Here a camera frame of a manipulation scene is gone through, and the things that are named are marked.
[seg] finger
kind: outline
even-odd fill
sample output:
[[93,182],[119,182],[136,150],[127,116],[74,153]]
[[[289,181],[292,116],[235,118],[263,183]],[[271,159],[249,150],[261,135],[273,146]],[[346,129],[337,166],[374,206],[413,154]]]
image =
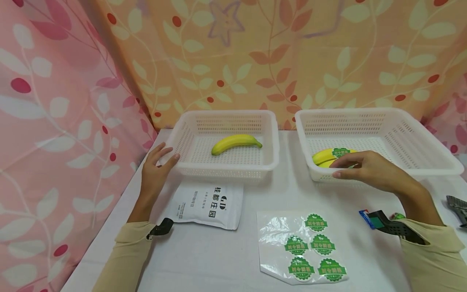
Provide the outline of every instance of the finger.
[[338,179],[355,179],[361,181],[361,169],[351,168],[344,171],[336,171],[333,173],[333,178]]
[[161,169],[164,170],[165,173],[169,173],[172,168],[177,164],[178,160],[180,159],[180,154],[173,155],[163,166]]
[[157,145],[154,149],[151,150],[151,152],[149,152],[148,154],[148,160],[151,160],[151,158],[159,151],[162,150],[162,148],[165,147],[165,142],[162,142],[160,143],[159,145]]
[[359,165],[359,168],[361,167],[361,163],[357,163],[357,162],[348,162],[346,164],[341,164],[339,166],[334,166],[333,165],[334,162],[329,166],[329,168],[350,168],[352,166],[353,166],[353,168],[356,168],[358,165]]
[[172,147],[164,148],[159,152],[156,152],[151,159],[149,160],[149,163],[156,164],[159,159],[161,159],[162,156],[166,155],[167,153],[170,153],[173,150]]
[[336,159],[329,168],[345,168],[352,166],[356,163],[362,163],[363,159],[367,156],[368,151],[347,153],[344,156]]

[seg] basket rim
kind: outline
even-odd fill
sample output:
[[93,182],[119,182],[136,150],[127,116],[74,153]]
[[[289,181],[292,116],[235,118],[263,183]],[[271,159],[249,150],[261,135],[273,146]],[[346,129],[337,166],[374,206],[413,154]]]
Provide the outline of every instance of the basket rim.
[[452,153],[439,141],[433,134],[431,134],[419,121],[417,121],[412,115],[408,112],[393,107],[371,107],[371,108],[337,108],[337,109],[307,109],[299,110],[295,113],[296,127],[298,133],[298,139],[300,141],[300,146],[302,152],[305,155],[305,161],[311,171],[319,173],[321,175],[332,175],[334,172],[339,170],[344,170],[345,168],[322,168],[315,165],[312,160],[312,154],[310,153],[310,148],[305,147],[308,144],[305,131],[303,128],[303,123],[301,116],[304,114],[342,114],[342,113],[374,113],[374,112],[394,112],[399,115],[402,115],[406,118],[408,123],[415,131],[424,134],[423,136],[427,139],[427,142],[431,143],[439,155],[442,155],[444,159],[449,161],[451,165],[450,168],[423,168],[423,169],[408,169],[401,167],[406,173],[411,176],[451,176],[451,175],[460,175],[464,171],[464,166],[462,163],[452,155]]
[[[221,164],[221,163],[200,163],[200,162],[179,162],[175,165],[175,169],[178,170],[227,170],[227,171],[271,171],[279,165],[279,130],[277,127],[276,115],[270,110],[203,110],[203,111],[188,111],[183,113],[178,121],[176,122],[174,128],[172,129],[169,138],[166,141],[168,147],[172,147],[173,140],[175,139],[175,133],[180,130],[182,122],[186,117],[194,114],[206,114],[206,115],[215,115],[215,114],[267,114],[269,116],[269,121],[271,122],[271,135],[272,135],[272,162],[265,165],[257,164]],[[171,154],[166,154],[159,159],[161,164],[165,164],[168,159],[171,157]]]

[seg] black tool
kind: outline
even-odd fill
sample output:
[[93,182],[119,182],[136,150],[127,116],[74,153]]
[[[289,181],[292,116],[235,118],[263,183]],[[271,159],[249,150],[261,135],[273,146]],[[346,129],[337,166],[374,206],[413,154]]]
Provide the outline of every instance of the black tool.
[[381,210],[369,213],[368,217],[376,229],[384,233],[403,236],[409,242],[425,245],[425,240],[415,231],[402,222],[389,220]]
[[467,228],[467,202],[453,196],[446,196],[446,199],[448,208],[456,213],[461,227]]
[[161,225],[157,225],[155,226],[148,234],[148,236],[146,236],[146,238],[149,240],[151,238],[151,236],[159,236],[159,235],[166,235],[167,233],[170,232],[170,229],[172,228],[172,225],[174,225],[174,221],[172,221],[172,219],[169,219],[169,218],[164,218],[164,220],[162,220],[162,223]]

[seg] white table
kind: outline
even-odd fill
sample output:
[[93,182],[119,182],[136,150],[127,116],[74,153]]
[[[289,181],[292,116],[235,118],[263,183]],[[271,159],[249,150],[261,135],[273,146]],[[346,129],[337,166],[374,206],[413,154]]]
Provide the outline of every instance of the white table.
[[[163,129],[155,145],[165,141],[170,130]],[[238,230],[195,223],[174,224],[169,235],[155,239],[139,286],[140,292],[284,292],[284,291],[375,291],[408,292],[399,239],[371,230],[358,211],[382,209],[386,215],[403,212],[397,198],[371,188],[313,183],[302,157],[296,131],[280,132],[280,164],[272,177],[259,186],[245,186],[243,212]],[[114,238],[136,202],[141,167],[112,211],[63,292],[91,291],[108,259]],[[161,214],[180,177],[169,177],[153,210],[153,222]],[[433,195],[445,224],[458,226],[457,217],[443,201],[446,195],[467,200],[467,184],[461,177],[424,181]],[[332,285],[291,286],[260,272],[256,211],[322,210],[333,214],[329,223],[339,226],[338,243],[350,280]],[[457,229],[467,245],[467,232]],[[462,251],[467,259],[467,250]]]

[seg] plastic basket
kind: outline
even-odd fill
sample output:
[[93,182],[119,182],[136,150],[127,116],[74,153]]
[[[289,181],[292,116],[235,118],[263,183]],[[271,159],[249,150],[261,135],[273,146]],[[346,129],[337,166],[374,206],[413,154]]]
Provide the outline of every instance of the plastic basket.
[[[219,140],[236,134],[252,135],[263,147],[234,147],[219,156],[211,155]],[[256,183],[279,164],[276,116],[267,110],[186,112],[172,130],[167,146],[180,154],[178,171],[203,180]],[[162,157],[161,163],[169,157]]]
[[301,110],[295,113],[303,154],[314,181],[337,181],[336,169],[312,156],[334,147],[378,152],[415,179],[460,175],[464,167],[420,122],[397,108]]

